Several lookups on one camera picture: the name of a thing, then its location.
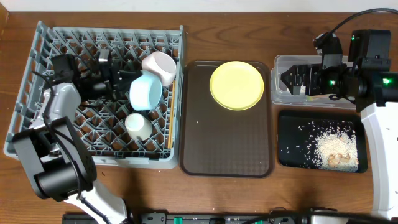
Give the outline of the white plastic cup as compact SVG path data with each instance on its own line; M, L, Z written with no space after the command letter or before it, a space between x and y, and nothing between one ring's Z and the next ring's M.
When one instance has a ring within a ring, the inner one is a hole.
M145 141L152 134L152 123L139 113L130 114L125 119L125 126L130 137L135 141Z

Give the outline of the yellow plate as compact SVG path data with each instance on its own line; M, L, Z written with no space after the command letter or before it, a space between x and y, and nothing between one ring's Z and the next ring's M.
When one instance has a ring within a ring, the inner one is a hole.
M222 107L242 111L252 108L263 96L261 73L247 62L231 61L218 66L210 77L210 93Z

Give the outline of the wooden chopstick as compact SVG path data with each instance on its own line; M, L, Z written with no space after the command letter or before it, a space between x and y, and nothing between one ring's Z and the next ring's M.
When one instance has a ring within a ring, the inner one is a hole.
M170 124L169 124L169 138L167 143L167 149L172 148L172 133L173 133L173 121L174 121L174 111L175 111L175 92L176 92L176 81L172 83L172 98L170 105Z

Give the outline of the light blue bowl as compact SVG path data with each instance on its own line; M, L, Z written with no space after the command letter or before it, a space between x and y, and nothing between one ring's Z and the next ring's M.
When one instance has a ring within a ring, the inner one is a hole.
M162 97L162 82L157 75L141 70L141 76L131 82L129 101L136 111L154 109Z

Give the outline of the pink bowl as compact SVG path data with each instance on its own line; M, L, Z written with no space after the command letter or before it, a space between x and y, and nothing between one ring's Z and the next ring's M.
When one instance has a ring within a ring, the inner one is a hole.
M173 58L164 52L153 52L142 60L142 69L157 75L163 86L172 84L177 65Z

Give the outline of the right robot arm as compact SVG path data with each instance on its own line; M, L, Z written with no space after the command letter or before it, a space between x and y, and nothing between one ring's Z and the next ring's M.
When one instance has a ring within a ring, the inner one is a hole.
M397 220L397 73L391 72L388 30L355 30L347 66L339 38L326 33L314 40L319 64L293 65L280 76L292 95L354 98L368 138L373 170L373 213Z

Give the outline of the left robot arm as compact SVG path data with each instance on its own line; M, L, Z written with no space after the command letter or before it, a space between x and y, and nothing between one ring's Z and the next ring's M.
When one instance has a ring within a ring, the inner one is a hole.
M41 199L51 198L79 207L98 223L134 223L124 199L112 194L98 179L95 162L73 122L83 101L117 101L141 71L122 70L109 50L99 52L87 76L72 54L51 58L54 75L35 75L46 83L44 104L29 128L15 134L12 144L25 174Z

